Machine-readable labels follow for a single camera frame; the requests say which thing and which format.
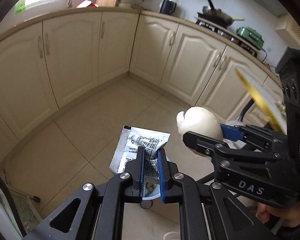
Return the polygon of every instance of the gas stove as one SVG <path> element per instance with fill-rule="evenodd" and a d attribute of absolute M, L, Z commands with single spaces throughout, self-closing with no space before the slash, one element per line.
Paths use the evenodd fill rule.
<path fill-rule="evenodd" d="M 258 56 L 259 50 L 255 48 L 252 44 L 250 44 L 248 41 L 245 41 L 241 37 L 237 36 L 236 34 L 226 30 L 222 26 L 219 26 L 213 22 L 210 22 L 208 20 L 205 20 L 203 18 L 196 17 L 197 22 L 196 24 L 211 30 L 212 32 L 215 32 L 226 39 L 230 40 L 231 42 L 237 44 L 240 48 L 244 49 L 245 51 L 249 52 L 254 57 Z"/>

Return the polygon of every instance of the tile floor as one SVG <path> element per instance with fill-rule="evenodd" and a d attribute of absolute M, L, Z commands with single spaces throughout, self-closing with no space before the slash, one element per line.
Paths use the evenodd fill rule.
<path fill-rule="evenodd" d="M 176 115 L 186 110 L 126 77 L 65 112 L 14 154 L 6 164 L 8 182 L 39 196 L 38 210 L 46 217 L 84 183 L 101 184 L 113 176 L 108 167 L 123 125 L 170 133 L 168 158 L 179 171 L 199 179 L 213 166 L 181 141 Z M 127 204 L 124 220 L 122 239 L 155 240 L 179 231 L 178 205 L 159 199 L 150 210 Z"/>

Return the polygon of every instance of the frying pan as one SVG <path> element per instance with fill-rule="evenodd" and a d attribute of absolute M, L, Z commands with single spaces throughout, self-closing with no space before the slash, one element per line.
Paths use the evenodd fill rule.
<path fill-rule="evenodd" d="M 232 18 L 226 13 L 222 12 L 221 9 L 215 9 L 211 0 L 208 0 L 209 6 L 203 6 L 202 12 L 204 16 L 214 17 L 219 21 L 224 22 L 224 25 L 230 26 L 234 21 L 244 21 L 243 18 Z"/>

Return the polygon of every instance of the countertop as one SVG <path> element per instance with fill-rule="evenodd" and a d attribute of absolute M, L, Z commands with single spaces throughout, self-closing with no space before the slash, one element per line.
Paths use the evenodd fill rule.
<path fill-rule="evenodd" d="M 27 19 L 23 23 L 8 29 L 4 33 L 1 33 L 0 34 L 0 41 L 4 40 L 5 38 L 12 35 L 13 33 L 17 32 L 21 29 L 24 29 L 24 28 L 26 28 L 26 27 L 28 27 L 32 24 L 35 24 L 37 22 L 47 20 L 47 19 L 51 19 L 51 18 L 55 18 L 55 17 L 59 17 L 59 16 L 76 14 L 76 13 L 85 13 L 85 12 L 135 13 L 135 14 L 141 14 L 141 15 L 145 15 L 145 16 L 151 16 L 151 17 L 157 17 L 157 18 L 160 18 L 160 19 L 169 20 L 169 21 L 172 21 L 172 22 L 183 24 L 183 25 L 188 26 L 190 28 L 194 28 L 198 31 L 206 33 L 207 35 L 210 35 L 210 36 L 222 41 L 226 45 L 228 45 L 228 46 L 234 48 L 235 50 L 237 50 L 238 52 L 243 54 L 245 57 L 247 57 L 249 60 L 251 60 L 253 63 L 258 65 L 264 72 L 266 72 L 269 75 L 269 77 L 271 77 L 271 79 L 273 79 L 279 86 L 281 86 L 280 80 L 274 75 L 274 73 L 270 69 L 268 69 L 258 59 L 253 57 L 251 54 L 249 54 L 244 49 L 240 48 L 235 43 L 232 43 L 227 38 L 225 38 L 225 37 L 223 37 L 223 36 L 221 36 L 221 35 L 219 35 L 215 32 L 212 32 L 212 31 L 210 31 L 206 28 L 202 28 L 201 26 L 195 24 L 194 22 L 188 21 L 186 19 L 181 19 L 181 18 L 174 17 L 174 16 L 171 16 L 171 15 L 166 15 L 166 14 L 161 14 L 161 13 L 156 13 L 156 12 L 151 12 L 151 11 L 140 11 L 140 10 L 132 9 L 132 8 L 131 9 L 123 9 L 123 8 L 119 8 L 119 7 L 86 7 L 86 8 L 70 8 L 70 9 L 64 9 L 64 10 L 59 10 L 59 11 L 54 11 L 54 12 L 48 12 L 48 13 L 40 14 L 40 15 L 37 15 L 37 16 L 32 17 L 30 19 Z"/>

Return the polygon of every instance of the silver bolt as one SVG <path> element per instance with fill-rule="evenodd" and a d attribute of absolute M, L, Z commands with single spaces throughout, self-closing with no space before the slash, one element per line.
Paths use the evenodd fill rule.
<path fill-rule="evenodd" d="M 123 173 L 120 174 L 120 178 L 121 178 L 121 179 L 127 179 L 127 178 L 129 178 L 129 177 L 130 177 L 130 174 L 127 173 L 127 172 L 123 172 Z"/>
<path fill-rule="evenodd" d="M 174 174 L 174 178 L 175 179 L 183 179 L 183 174 L 182 173 L 176 173 L 176 174 Z"/>
<path fill-rule="evenodd" d="M 89 191 L 93 188 L 93 185 L 91 183 L 86 183 L 82 186 L 82 189 L 85 191 Z"/>
<path fill-rule="evenodd" d="M 212 187 L 214 188 L 214 189 L 221 189 L 221 184 L 219 183 L 219 182 L 214 182 L 214 183 L 212 183 Z"/>
<path fill-rule="evenodd" d="M 222 160 L 221 161 L 221 165 L 224 167 L 229 167 L 230 166 L 230 162 L 226 161 L 226 160 Z"/>

